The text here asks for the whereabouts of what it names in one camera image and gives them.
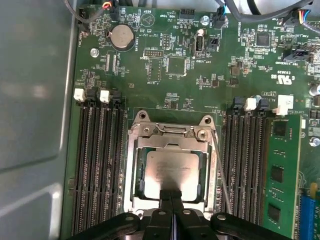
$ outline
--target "cable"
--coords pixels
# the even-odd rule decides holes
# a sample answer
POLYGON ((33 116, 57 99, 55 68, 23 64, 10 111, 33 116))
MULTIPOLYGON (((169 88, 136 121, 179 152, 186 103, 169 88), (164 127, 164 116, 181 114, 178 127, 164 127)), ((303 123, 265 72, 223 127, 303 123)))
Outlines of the cable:
POLYGON ((270 20, 273 18, 278 18, 282 17, 283 15, 288 14, 291 12, 293 9, 300 9, 304 7, 305 5, 311 3, 313 0, 300 0, 297 3, 290 5, 288 7, 285 7, 281 10, 274 11, 268 14, 263 14, 263 15, 248 15, 248 14, 241 14, 239 13, 239 10, 234 2, 234 0, 225 0, 226 6, 229 8, 230 12, 232 15, 235 17, 235 19, 238 22, 242 23, 258 23, 258 22, 263 22, 266 20, 270 20))
POLYGON ((248 7, 253 15, 261 15, 255 0, 246 0, 246 2, 248 3, 248 7))
POLYGON ((225 4, 221 0, 215 0, 215 2, 220 6, 223 7, 225 4))
POLYGON ((99 16, 101 16, 101 15, 104 13, 104 11, 105 11, 103 8, 101 8, 101 9, 99 9, 97 12, 95 12, 92 17, 89 17, 89 18, 86 19, 86 18, 83 18, 83 17, 79 16, 79 15, 75 12, 75 10, 72 8, 72 6, 70 5, 70 3, 69 3, 68 0, 63 0, 63 2, 64 2, 64 4, 65 4, 66 8, 69 10, 69 12, 70 12, 76 19, 78 19, 80 22, 82 22, 82 23, 84 23, 84 24, 89 24, 89 23, 93 22, 93 21, 96 20, 99 16))
POLYGON ((320 29, 318 29, 317 27, 312 26, 307 22, 302 23, 302 26, 320 35, 320 29))
POLYGON ((224 168, 222 166, 222 161, 221 161, 221 158, 220 158, 219 146, 218 146, 218 142, 217 142, 217 139, 216 139, 215 131, 211 130, 211 135, 212 135, 213 144, 214 144, 214 148, 215 148, 215 152, 216 152, 218 169, 220 171, 221 182, 222 182, 222 191, 223 191, 223 195, 225 197, 226 209, 227 209, 228 214, 232 214, 231 205, 230 205, 230 199, 229 199, 229 194, 228 194, 228 189, 227 189, 227 183, 226 183, 226 177, 225 177, 225 174, 224 174, 224 168))

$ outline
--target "memory chip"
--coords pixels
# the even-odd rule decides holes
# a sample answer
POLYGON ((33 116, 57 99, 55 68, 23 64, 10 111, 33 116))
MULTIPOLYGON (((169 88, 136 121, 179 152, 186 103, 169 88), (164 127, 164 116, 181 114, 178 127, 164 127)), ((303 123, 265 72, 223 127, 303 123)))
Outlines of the memory chip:
POLYGON ((282 167, 273 165, 271 167, 271 179, 279 183, 284 182, 284 169, 282 167))
POLYGON ((273 134, 279 137, 285 137, 287 133, 287 121, 274 121, 273 134))
POLYGON ((271 204, 268 205, 268 217, 271 218, 273 221, 279 223, 281 215, 281 210, 271 204))

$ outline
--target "wire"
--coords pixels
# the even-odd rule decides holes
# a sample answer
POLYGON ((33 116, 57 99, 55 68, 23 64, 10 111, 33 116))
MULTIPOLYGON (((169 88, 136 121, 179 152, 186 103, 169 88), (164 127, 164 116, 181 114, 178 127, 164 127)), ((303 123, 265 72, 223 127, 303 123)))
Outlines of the wire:
POLYGON ((304 14, 304 17, 303 17, 303 22, 305 22, 307 20, 307 16, 309 13, 310 13, 310 10, 306 11, 306 13, 304 14))
POLYGON ((290 5, 288 7, 285 7, 281 10, 274 11, 268 14, 263 14, 263 15, 248 15, 248 14, 241 14, 239 13, 239 10, 234 2, 234 0, 225 0, 226 6, 229 8, 230 12, 232 15, 235 17, 235 19, 238 22, 243 22, 243 23, 258 23, 258 22, 263 22, 266 20, 270 20, 273 18, 278 18, 282 17, 283 15, 288 14, 291 12, 293 9, 300 9, 304 7, 305 5, 311 3, 313 0, 300 0, 297 3, 290 5))
POLYGON ((89 24, 91 22, 93 22, 94 20, 96 20, 99 16, 101 16, 104 13, 104 9, 100 8, 98 11, 96 11, 92 17, 89 18, 83 18, 81 16, 79 16, 75 10, 72 8, 72 6, 70 5, 68 0, 62 0, 66 6, 66 8, 69 10, 69 12, 76 18, 78 19, 80 22, 84 23, 84 24, 89 24))
POLYGON ((253 15, 261 15, 255 0, 246 0, 246 2, 248 3, 248 7, 253 15))
POLYGON ((216 153, 218 168, 219 168, 219 171, 220 171, 220 177, 221 177, 221 182, 222 182, 222 191, 223 191, 223 195, 225 197, 226 209, 227 209, 228 214, 232 214, 231 205, 230 205, 230 199, 229 199, 229 194, 228 194, 228 189, 227 189, 227 183, 226 183, 226 177, 225 177, 225 174, 224 174, 224 168, 222 166, 222 161, 221 161, 221 158, 220 158, 219 146, 218 146, 218 142, 217 142, 217 139, 216 139, 216 133, 215 133, 214 130, 211 130, 211 135, 212 135, 214 149, 215 149, 215 153, 216 153))
POLYGON ((103 9, 108 9, 110 7, 112 7, 112 3, 109 1, 106 1, 104 4, 102 4, 103 9))
POLYGON ((215 0, 215 2, 220 6, 220 7, 224 7, 225 4, 221 1, 221 0, 215 0))

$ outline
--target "black ram slot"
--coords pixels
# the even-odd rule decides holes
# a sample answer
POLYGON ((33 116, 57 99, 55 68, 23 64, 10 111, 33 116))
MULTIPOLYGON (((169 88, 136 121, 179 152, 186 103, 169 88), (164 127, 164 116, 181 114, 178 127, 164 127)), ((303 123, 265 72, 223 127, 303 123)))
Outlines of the black ram slot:
POLYGON ((240 201, 238 217, 245 217, 246 209, 246 184, 247 184, 247 167, 249 154, 249 131, 250 131, 250 117, 244 117, 243 135, 242 135, 242 152, 241 152, 241 174, 240 174, 240 201))
POLYGON ((87 134, 87 119, 89 109, 82 107, 80 109, 80 121, 78 131, 78 142, 77 142, 77 153, 76 153, 76 166, 75 166, 75 186, 73 190, 73 206, 72 206, 72 229, 71 234, 75 235, 78 233, 78 222, 79 222, 79 210, 80 210, 80 187, 82 179, 83 159, 85 152, 85 142, 87 134))
POLYGON ((254 161, 254 144, 255 144, 255 129, 256 129, 256 118, 252 117, 250 119, 250 130, 249 130, 249 153, 247 161, 247 179, 246 179, 246 203, 244 211, 244 219, 250 221, 250 210, 251 210, 251 190, 252 190, 252 170, 254 161))
MULTIPOLYGON (((223 148, 223 157, 222 157, 222 165, 224 177, 227 180, 228 172, 229 172, 229 154, 230 154, 230 138, 232 132, 232 116, 228 115, 226 117, 226 127, 224 134, 224 148, 223 148)), ((222 212, 226 211, 226 198, 223 196, 223 190, 221 189, 221 210, 222 212)))
POLYGON ((258 183, 259 183, 259 166, 261 159, 261 137, 262 137, 262 118, 257 117, 255 120, 254 152, 252 164, 252 194, 251 194, 251 213, 250 222, 257 222, 257 204, 258 204, 258 183))
POLYGON ((234 201, 233 201, 233 215, 238 215, 239 210, 239 190, 240 190, 240 175, 241 175, 241 157, 243 148, 243 130, 244 130, 244 117, 238 118, 238 136, 236 147, 235 171, 234 171, 234 201))
POLYGON ((82 232, 88 228, 88 210, 89 210, 89 192, 90 192, 90 180, 91 180, 91 166, 93 155, 93 142, 95 135, 95 123, 96 123, 96 108, 90 107, 88 116, 88 128, 85 139, 85 153, 83 159, 83 176, 82 176, 82 188, 80 194, 80 213, 78 231, 82 232))
POLYGON ((266 174, 267 174, 267 159, 268 159, 268 141, 269 141, 269 129, 267 119, 263 119, 262 122, 262 143, 261 143, 261 163, 259 166, 259 184, 258 184, 258 206, 257 206, 257 217, 258 224, 262 225, 264 216, 264 188, 266 184, 266 174))
POLYGON ((116 113, 116 132, 114 134, 114 142, 116 144, 113 158, 113 172, 112 172, 112 196, 111 196, 111 212, 110 217, 118 214, 118 201, 119 201, 119 186, 120 171, 121 171, 121 158, 122 158, 122 144, 123 144, 123 131, 124 131, 124 111, 117 109, 116 113))
POLYGON ((111 134, 111 127, 112 127, 112 110, 108 109, 106 113, 105 118, 105 124, 106 124, 106 131, 105 131, 105 144, 103 146, 103 167, 102 167, 102 173, 101 173, 101 182, 102 182, 102 189, 101 189, 101 195, 100 195, 100 223, 108 219, 108 199, 109 199, 109 193, 108 190, 110 188, 110 184, 108 183, 108 172, 110 169, 109 166, 109 144, 110 144, 110 134, 111 134))
POLYGON ((89 206, 88 206, 88 218, 87 218, 87 226, 92 227, 97 224, 97 203, 98 203, 98 192, 96 188, 96 177, 97 177, 97 164, 99 161, 99 153, 97 152, 99 146, 99 130, 101 125, 101 110, 100 108, 95 109, 95 123, 94 123, 94 133, 93 133, 93 151, 92 151, 92 162, 91 162, 91 177, 90 177, 90 189, 89 192, 89 206))
POLYGON ((229 157, 229 173, 227 177, 227 184, 229 186, 229 199, 231 205, 231 212, 234 211, 234 186, 235 186, 235 171, 237 158, 237 141, 238 141, 238 116, 232 117, 232 132, 230 139, 230 157, 229 157))

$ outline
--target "black chip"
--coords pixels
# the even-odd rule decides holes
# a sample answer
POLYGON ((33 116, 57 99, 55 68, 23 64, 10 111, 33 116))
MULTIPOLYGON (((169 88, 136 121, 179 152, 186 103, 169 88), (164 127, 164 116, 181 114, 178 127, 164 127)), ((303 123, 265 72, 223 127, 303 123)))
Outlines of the black chip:
POLYGON ((231 67, 231 75, 232 76, 239 76, 240 75, 240 68, 237 66, 231 67))
POLYGON ((273 134, 279 137, 285 137, 287 133, 287 121, 274 121, 273 134))
POLYGON ((238 85, 239 84, 239 79, 236 78, 236 77, 230 78, 229 84, 230 85, 238 85))
POLYGON ((265 32, 258 32, 256 34, 256 45, 259 47, 269 47, 270 34, 265 32))
POLYGON ((171 102, 171 109, 177 109, 178 104, 174 101, 171 102))
POLYGON ((268 205, 268 217, 271 218, 275 222, 279 222, 280 220, 281 210, 271 204, 268 205))
POLYGON ((284 169, 282 167, 273 165, 271 167, 271 179, 279 183, 284 182, 284 169))
POLYGON ((212 87, 219 87, 219 81, 213 80, 212 81, 212 87))

